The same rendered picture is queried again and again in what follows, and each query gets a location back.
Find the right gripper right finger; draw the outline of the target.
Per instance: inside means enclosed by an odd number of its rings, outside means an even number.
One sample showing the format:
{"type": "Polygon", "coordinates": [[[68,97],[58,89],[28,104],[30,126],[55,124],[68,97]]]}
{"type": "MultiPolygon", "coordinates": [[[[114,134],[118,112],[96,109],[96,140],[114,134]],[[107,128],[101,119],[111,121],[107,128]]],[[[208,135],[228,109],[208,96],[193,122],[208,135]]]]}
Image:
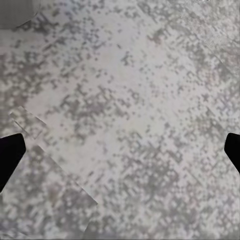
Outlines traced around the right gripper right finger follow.
{"type": "Polygon", "coordinates": [[[229,133],[226,137],[224,151],[240,173],[240,135],[229,133]]]}

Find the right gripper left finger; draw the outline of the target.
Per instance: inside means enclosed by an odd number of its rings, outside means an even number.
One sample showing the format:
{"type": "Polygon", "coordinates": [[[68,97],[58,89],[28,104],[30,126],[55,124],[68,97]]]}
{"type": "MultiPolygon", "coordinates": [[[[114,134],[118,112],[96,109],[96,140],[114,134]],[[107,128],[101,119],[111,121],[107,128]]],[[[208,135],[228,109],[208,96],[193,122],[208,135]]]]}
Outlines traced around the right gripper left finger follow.
{"type": "Polygon", "coordinates": [[[0,193],[26,153],[22,133],[0,138],[0,193]]]}

